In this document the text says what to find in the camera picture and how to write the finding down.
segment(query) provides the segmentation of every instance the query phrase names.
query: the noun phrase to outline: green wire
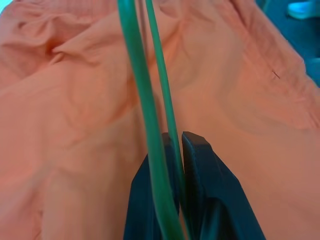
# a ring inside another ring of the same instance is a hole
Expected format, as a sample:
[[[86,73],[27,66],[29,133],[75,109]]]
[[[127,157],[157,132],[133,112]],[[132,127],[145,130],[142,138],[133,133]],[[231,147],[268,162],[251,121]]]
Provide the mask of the green wire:
[[[168,133],[173,143],[173,149],[174,149],[174,155],[175,155],[175,167],[176,167],[176,172],[177,172],[178,181],[179,181],[179,200],[181,203],[184,220],[185,220],[188,234],[190,237],[191,236],[189,231],[190,223],[185,215],[187,213],[186,212],[187,203],[186,203],[185,173],[184,173],[184,167],[182,164],[178,131],[177,131],[175,113],[174,113],[174,108],[173,108],[172,98],[170,93],[166,63],[165,63],[164,53],[162,50],[162,45],[161,45],[161,40],[160,40],[160,35],[158,31],[157,20],[156,20],[156,15],[155,15],[152,0],[146,0],[145,2],[146,2],[146,9],[148,13],[151,35],[153,40],[155,58],[158,66],[158,73],[159,73],[159,78],[160,78],[160,83],[162,88],[165,115],[166,115],[166,121],[168,125]]]
[[[184,240],[173,201],[166,155],[157,119],[155,100],[144,55],[134,0],[118,0],[121,27],[140,96],[155,214],[165,240]]]

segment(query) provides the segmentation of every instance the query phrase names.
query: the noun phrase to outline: wrinkled cloth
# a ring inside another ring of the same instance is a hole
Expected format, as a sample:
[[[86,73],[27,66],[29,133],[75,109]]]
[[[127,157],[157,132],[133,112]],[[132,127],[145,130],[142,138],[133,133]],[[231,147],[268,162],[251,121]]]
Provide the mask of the wrinkled cloth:
[[[154,9],[178,134],[211,144],[268,240],[320,239],[320,91],[303,60],[253,0]],[[148,28],[146,39],[166,132]],[[10,4],[0,17],[0,239],[122,239],[146,154],[117,2]]]

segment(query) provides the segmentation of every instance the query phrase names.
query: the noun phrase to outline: orange fabric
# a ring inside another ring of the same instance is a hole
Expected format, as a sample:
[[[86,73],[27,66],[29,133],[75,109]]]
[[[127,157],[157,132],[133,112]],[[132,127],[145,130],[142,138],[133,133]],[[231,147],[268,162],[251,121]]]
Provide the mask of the orange fabric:
[[[155,0],[179,134],[205,137],[268,240],[320,239],[320,92],[253,0]],[[148,61],[166,122],[155,56]],[[0,239],[120,240],[145,130],[115,0],[0,17]]]

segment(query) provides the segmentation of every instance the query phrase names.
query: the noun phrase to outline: green cable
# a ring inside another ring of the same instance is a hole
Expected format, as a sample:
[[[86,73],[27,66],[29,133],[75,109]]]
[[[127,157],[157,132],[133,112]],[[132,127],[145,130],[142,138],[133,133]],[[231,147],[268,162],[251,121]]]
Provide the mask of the green cable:
[[[121,27],[140,96],[146,143],[148,147],[150,181],[155,214],[165,240],[184,240],[173,201],[166,155],[157,119],[142,38],[134,0],[118,0]]]
[[[170,93],[166,63],[165,63],[164,53],[162,50],[162,45],[161,45],[161,40],[160,40],[160,35],[158,31],[157,20],[156,20],[156,15],[155,15],[152,0],[146,0],[145,2],[146,2],[146,9],[148,13],[148,19],[149,19],[151,35],[153,40],[155,58],[158,66],[158,73],[159,73],[159,78],[160,78],[160,83],[162,88],[165,115],[166,115],[166,121],[168,125],[168,133],[173,143],[173,149],[174,149],[174,155],[175,155],[175,167],[176,167],[176,172],[177,172],[178,181],[179,181],[179,200],[181,203],[184,220],[185,220],[188,234],[190,237],[190,227],[189,227],[190,223],[188,221],[188,218],[185,215],[187,213],[186,212],[187,203],[186,203],[185,173],[184,173],[184,167],[182,164],[177,125],[176,125],[175,113],[174,113],[174,108],[173,108],[172,98]]]

